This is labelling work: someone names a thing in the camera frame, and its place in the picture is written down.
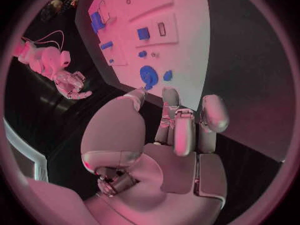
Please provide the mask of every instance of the blue switch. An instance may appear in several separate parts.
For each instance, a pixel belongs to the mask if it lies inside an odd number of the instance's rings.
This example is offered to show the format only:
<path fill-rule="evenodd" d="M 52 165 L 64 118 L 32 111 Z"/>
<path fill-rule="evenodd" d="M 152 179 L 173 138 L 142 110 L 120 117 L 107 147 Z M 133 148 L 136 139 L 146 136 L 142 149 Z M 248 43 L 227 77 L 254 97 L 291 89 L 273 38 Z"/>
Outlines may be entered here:
<path fill-rule="evenodd" d="M 105 24 L 102 22 L 101 16 L 97 11 L 94 12 L 90 16 L 90 18 L 91 18 L 91 24 L 92 24 L 92 28 L 93 28 L 94 32 L 105 28 Z"/>
<path fill-rule="evenodd" d="M 144 57 L 146 57 L 147 56 L 147 52 L 144 50 L 144 51 L 140 51 L 139 53 L 138 53 L 138 56 L 140 57 L 140 58 L 144 58 Z"/>
<path fill-rule="evenodd" d="M 104 49 L 108 49 L 108 48 L 110 48 L 110 47 L 112 47 L 112 46 L 113 46 L 113 42 L 112 42 L 112 41 L 109 41 L 109 42 L 107 42 L 107 43 L 102 44 L 102 45 L 100 46 L 100 48 L 101 48 L 102 50 L 104 50 Z"/>
<path fill-rule="evenodd" d="M 149 30 L 147 27 L 138 29 L 137 34 L 138 34 L 139 40 L 147 40 L 150 38 Z"/>
<path fill-rule="evenodd" d="M 165 81 L 171 81 L 172 79 L 172 70 L 166 71 L 163 75 L 163 80 Z"/>
<path fill-rule="evenodd" d="M 146 90 L 152 89 L 152 87 L 159 81 L 157 72 L 151 66 L 143 66 L 140 69 L 139 74 L 142 81 L 146 84 Z"/>

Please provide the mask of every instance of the small blue piece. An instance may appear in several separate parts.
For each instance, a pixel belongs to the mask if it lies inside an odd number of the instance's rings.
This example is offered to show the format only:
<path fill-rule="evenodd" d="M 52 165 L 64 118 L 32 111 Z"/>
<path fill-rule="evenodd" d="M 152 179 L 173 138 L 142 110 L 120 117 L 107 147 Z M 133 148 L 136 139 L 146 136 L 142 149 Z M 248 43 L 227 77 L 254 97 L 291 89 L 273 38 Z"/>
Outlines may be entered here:
<path fill-rule="evenodd" d="M 144 57 L 147 56 L 147 52 L 146 52 L 146 51 L 140 51 L 140 52 L 138 53 L 138 56 L 139 56 L 140 58 L 144 58 Z"/>
<path fill-rule="evenodd" d="M 138 29 L 137 34 L 139 40 L 147 40 L 150 38 L 149 30 L 147 27 Z"/>
<path fill-rule="evenodd" d="M 94 12 L 90 16 L 90 18 L 91 18 L 91 24 L 92 24 L 92 27 L 93 27 L 94 31 L 96 30 L 98 32 L 98 30 L 105 28 L 105 24 L 102 23 L 101 16 L 97 11 Z"/>
<path fill-rule="evenodd" d="M 113 42 L 112 42 L 112 41 L 109 41 L 109 42 L 107 42 L 107 43 L 102 44 L 102 45 L 100 46 L 100 48 L 101 48 L 102 50 L 104 50 L 104 49 L 108 49 L 108 48 L 110 48 L 110 47 L 112 47 L 112 46 L 113 46 Z"/>
<path fill-rule="evenodd" d="M 165 81 L 171 81 L 172 79 L 172 70 L 166 71 L 163 75 L 163 80 Z"/>
<path fill-rule="evenodd" d="M 151 66 L 143 66 L 140 69 L 139 74 L 142 81 L 146 84 L 146 90 L 152 89 L 152 87 L 159 81 L 157 72 Z"/>

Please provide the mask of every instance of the dark floor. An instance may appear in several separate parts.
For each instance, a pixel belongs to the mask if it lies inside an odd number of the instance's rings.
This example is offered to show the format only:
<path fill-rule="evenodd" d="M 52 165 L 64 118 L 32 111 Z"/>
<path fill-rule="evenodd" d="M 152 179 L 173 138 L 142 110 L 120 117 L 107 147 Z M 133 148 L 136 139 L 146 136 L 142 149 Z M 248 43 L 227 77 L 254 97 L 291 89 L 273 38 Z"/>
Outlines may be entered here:
<path fill-rule="evenodd" d="M 81 162 L 83 132 L 99 108 L 124 92 L 104 83 L 78 34 L 74 17 L 75 11 L 69 10 L 46 25 L 36 19 L 25 35 L 37 40 L 54 30 L 63 30 L 63 49 L 71 52 L 72 59 L 68 70 L 81 71 L 87 78 L 85 88 L 93 95 L 79 101 L 67 100 L 51 81 L 14 59 L 7 80 L 5 117 L 22 138 L 45 154 L 51 183 L 73 189 L 87 199 L 98 188 L 97 178 Z M 146 142 L 151 142 L 161 109 L 146 102 L 140 113 L 146 123 Z M 222 135 L 217 137 L 216 153 L 223 161 L 228 181 L 227 203 L 216 221 L 224 225 L 260 197 L 280 164 Z"/>

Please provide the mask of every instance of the cable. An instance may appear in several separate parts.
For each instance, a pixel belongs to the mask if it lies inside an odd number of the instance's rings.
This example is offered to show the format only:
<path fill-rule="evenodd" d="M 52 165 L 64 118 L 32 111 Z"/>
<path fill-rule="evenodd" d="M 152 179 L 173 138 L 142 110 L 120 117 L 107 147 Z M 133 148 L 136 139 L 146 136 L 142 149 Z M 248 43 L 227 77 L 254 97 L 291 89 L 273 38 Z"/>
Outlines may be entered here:
<path fill-rule="evenodd" d="M 48 38 L 48 37 L 49 37 L 49 36 L 51 36 L 52 34 L 55 34 L 55 33 L 58 33 L 58 32 L 60 32 L 60 33 L 61 33 L 61 35 L 62 35 L 62 42 L 61 42 L 61 46 L 58 44 L 58 42 L 56 42 L 56 41 L 53 41 L 53 40 L 51 40 L 51 41 L 44 41 L 44 42 L 40 42 L 40 41 L 42 41 L 42 40 L 44 40 L 44 39 Z M 35 40 L 35 41 L 32 41 L 32 40 L 30 40 L 29 38 L 27 38 L 27 37 L 24 37 L 24 36 L 22 37 L 22 39 L 24 39 L 25 41 L 28 41 L 28 42 L 34 43 L 34 44 L 56 43 L 56 45 L 58 46 L 58 49 L 59 49 L 59 51 L 62 51 L 62 49 L 63 49 L 63 45 L 64 45 L 64 41 L 65 41 L 65 35 L 64 35 L 64 32 L 63 32 L 62 30 L 56 30 L 56 31 L 53 31 L 53 32 L 49 33 L 48 35 L 46 35 L 46 36 L 42 37 L 41 39 L 38 39 L 38 40 Z"/>

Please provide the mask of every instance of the pink cable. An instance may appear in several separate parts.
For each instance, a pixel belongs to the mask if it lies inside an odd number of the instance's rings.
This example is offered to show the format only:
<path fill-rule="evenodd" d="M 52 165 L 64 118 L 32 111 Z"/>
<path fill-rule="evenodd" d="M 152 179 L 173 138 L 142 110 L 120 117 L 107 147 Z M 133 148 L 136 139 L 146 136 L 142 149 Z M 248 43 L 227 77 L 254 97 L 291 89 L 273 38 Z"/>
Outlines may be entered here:
<path fill-rule="evenodd" d="M 55 33 L 57 33 L 57 32 L 60 32 L 61 35 L 62 35 L 61 47 L 60 47 L 60 45 L 59 45 L 56 41 L 53 41 L 53 40 L 51 40 L 51 41 L 45 41 L 45 42 L 39 42 L 39 41 L 42 41 L 42 40 L 44 40 L 45 38 L 47 38 L 47 37 L 49 37 L 50 35 L 55 34 Z M 64 32 L 63 32 L 62 30 L 56 30 L 56 31 L 53 31 L 53 32 L 49 33 L 48 35 L 46 35 L 46 36 L 44 36 L 44 37 L 42 37 L 41 39 L 36 40 L 36 41 L 32 41 L 32 40 L 30 40 L 29 38 L 24 37 L 24 36 L 23 36 L 22 38 L 23 38 L 24 40 L 26 40 L 26 41 L 29 41 L 29 42 L 35 43 L 35 44 L 45 44 L 45 43 L 47 43 L 47 42 L 49 42 L 49 43 L 51 43 L 51 42 L 56 43 L 57 46 L 58 46 L 58 49 L 59 49 L 60 51 L 62 51 L 63 45 L 64 45 L 64 41 L 65 41 L 65 35 L 64 35 Z"/>

